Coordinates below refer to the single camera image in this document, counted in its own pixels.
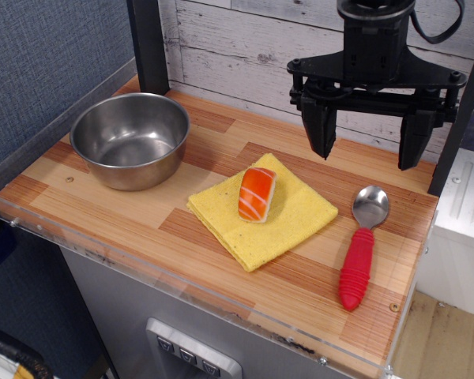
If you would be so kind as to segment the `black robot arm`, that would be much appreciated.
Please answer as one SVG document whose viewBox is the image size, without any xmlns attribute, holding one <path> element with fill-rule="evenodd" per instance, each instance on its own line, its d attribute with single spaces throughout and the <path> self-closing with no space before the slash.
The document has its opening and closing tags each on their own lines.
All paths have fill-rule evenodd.
<svg viewBox="0 0 474 379">
<path fill-rule="evenodd" d="M 426 62 L 408 48 L 408 27 L 419 26 L 413 1 L 339 1 L 344 49 L 295 58 L 291 103 L 300 111 L 314 152 L 327 158 L 336 140 L 337 112 L 400 117 L 398 167 L 415 167 L 433 129 L 457 117 L 467 77 Z"/>
</svg>

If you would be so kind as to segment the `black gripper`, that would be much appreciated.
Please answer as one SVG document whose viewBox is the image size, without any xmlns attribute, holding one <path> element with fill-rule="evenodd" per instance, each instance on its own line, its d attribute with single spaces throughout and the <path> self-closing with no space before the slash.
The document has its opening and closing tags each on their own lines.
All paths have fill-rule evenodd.
<svg viewBox="0 0 474 379">
<path fill-rule="evenodd" d="M 291 102 L 302 113 L 310 146 L 327 159 L 338 111 L 401 117 L 398 167 L 416 167 L 435 123 L 453 122 L 466 76 L 426 62 L 408 48 L 412 9 L 342 9 L 344 49 L 295 58 Z"/>
</svg>

